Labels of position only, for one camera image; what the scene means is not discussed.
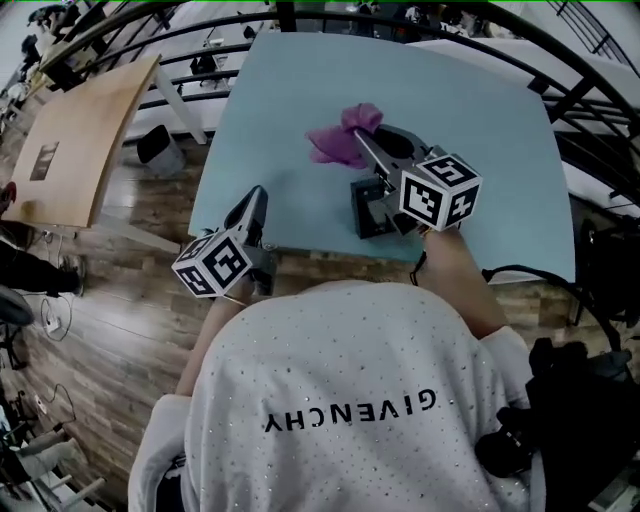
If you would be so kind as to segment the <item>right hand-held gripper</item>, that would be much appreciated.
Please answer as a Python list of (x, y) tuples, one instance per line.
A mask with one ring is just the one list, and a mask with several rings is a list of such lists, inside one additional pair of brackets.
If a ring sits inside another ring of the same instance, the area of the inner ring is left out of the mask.
[(397, 190), (400, 211), (443, 231), (473, 215), (483, 178), (462, 157), (429, 146), (414, 133), (382, 124), (353, 132), (366, 163)]

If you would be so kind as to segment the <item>grey office chair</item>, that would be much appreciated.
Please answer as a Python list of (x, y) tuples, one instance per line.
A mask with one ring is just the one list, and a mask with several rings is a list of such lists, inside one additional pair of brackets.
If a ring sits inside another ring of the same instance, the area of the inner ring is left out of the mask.
[(0, 285), (0, 322), (24, 327), (33, 321), (33, 311), (23, 296)]

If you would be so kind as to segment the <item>light blue table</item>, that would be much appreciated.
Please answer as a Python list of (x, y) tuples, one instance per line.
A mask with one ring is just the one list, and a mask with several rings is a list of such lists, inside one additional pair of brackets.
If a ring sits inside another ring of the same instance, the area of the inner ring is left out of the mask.
[(539, 97), (461, 60), (356, 36), (257, 36), (216, 128), (190, 233), (220, 226), (259, 185), (268, 194), (267, 243), (415, 261), (418, 239), (357, 236), (350, 185), (358, 171), (309, 157), (307, 133), (363, 102), (482, 176), (475, 211), (461, 226), (480, 266), (519, 264), (574, 279), (566, 179)]

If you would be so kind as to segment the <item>person's right forearm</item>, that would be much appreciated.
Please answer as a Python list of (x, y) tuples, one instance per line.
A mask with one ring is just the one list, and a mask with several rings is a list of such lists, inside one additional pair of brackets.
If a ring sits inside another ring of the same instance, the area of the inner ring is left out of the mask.
[(426, 253), (425, 287), (449, 303), (477, 339), (505, 327), (506, 315), (458, 229), (421, 227), (419, 233)]

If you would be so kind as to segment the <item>person's white studded shirt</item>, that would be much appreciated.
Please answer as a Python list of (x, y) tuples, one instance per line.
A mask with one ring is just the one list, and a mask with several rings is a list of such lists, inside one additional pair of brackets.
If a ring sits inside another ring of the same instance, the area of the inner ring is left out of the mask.
[(476, 442), (526, 406), (524, 340), (476, 338), (433, 293), (327, 284), (257, 303), (155, 405), (129, 512), (544, 512), (542, 464), (499, 478)]

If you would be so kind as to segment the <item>black office chair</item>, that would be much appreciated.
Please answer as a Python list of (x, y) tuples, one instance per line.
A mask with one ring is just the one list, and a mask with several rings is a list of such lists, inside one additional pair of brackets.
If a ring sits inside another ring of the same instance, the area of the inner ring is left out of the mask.
[(640, 219), (622, 220), (603, 229), (582, 221), (577, 277), (598, 312), (631, 329), (640, 322)]

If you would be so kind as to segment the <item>light wooden table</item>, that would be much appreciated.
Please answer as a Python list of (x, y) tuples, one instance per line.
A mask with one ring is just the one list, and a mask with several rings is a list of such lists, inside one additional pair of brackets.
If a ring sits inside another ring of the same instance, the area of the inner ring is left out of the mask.
[[(93, 229), (177, 254), (179, 244), (103, 212), (105, 192), (129, 125), (155, 86), (199, 144), (207, 137), (157, 56), (113, 69), (55, 96), (38, 112), (12, 180), (16, 201), (3, 217), (43, 227)], [(44, 181), (30, 181), (42, 145), (58, 142)]]

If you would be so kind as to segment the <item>purple cloth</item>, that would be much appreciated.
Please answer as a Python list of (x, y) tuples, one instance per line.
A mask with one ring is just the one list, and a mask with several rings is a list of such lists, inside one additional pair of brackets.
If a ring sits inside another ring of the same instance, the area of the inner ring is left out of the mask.
[(364, 130), (372, 134), (382, 124), (383, 113), (372, 103), (359, 103), (345, 108), (340, 122), (324, 128), (308, 131), (306, 139), (311, 143), (310, 158), (318, 164), (340, 164), (361, 170), (367, 163), (359, 149), (355, 132)]

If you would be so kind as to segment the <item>black backpack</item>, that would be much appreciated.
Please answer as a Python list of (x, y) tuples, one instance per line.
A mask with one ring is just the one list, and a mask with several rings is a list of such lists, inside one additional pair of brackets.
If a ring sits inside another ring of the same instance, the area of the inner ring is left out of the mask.
[(611, 349), (590, 357), (582, 342), (556, 347), (548, 338), (537, 339), (529, 355), (528, 404), (498, 411), (499, 430), (475, 445), (479, 462), (499, 478), (541, 469), (531, 482), (544, 486), (544, 512), (586, 512), (620, 478), (636, 488), (639, 496), (631, 512), (640, 512), (640, 384), (628, 368), (630, 352), (575, 285), (546, 271), (522, 265), (514, 269), (579, 300)]

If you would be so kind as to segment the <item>grey trash bin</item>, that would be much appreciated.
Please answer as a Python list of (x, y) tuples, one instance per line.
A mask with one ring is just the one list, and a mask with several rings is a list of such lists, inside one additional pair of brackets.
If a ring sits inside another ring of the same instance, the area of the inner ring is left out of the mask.
[(183, 151), (164, 125), (158, 125), (145, 134), (136, 145), (140, 162), (154, 173), (171, 176), (186, 165)]

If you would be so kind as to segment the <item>person's left forearm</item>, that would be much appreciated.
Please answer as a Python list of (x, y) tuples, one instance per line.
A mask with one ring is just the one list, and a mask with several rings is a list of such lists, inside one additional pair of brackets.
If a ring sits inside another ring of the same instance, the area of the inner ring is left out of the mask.
[(212, 341), (220, 330), (250, 303), (254, 284), (243, 278), (223, 297), (216, 298), (205, 317), (196, 343), (190, 352), (187, 364), (182, 371), (175, 389), (178, 396), (191, 396), (200, 374), (203, 360)]

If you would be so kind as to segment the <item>dark sheet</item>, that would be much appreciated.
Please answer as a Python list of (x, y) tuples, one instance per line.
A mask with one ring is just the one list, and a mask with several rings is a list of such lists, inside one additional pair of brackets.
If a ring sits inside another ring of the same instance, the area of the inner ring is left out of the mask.
[(58, 145), (58, 142), (53, 142), (41, 146), (31, 171), (30, 181), (44, 181), (46, 179)]

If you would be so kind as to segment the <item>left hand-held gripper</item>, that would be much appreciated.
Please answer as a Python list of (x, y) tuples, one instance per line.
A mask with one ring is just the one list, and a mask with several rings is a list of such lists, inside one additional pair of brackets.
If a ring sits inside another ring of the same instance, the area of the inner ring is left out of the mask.
[(276, 262), (262, 246), (268, 193), (254, 186), (227, 214), (224, 227), (205, 229), (171, 266), (180, 282), (197, 298), (228, 294), (248, 277), (255, 293), (273, 293)]

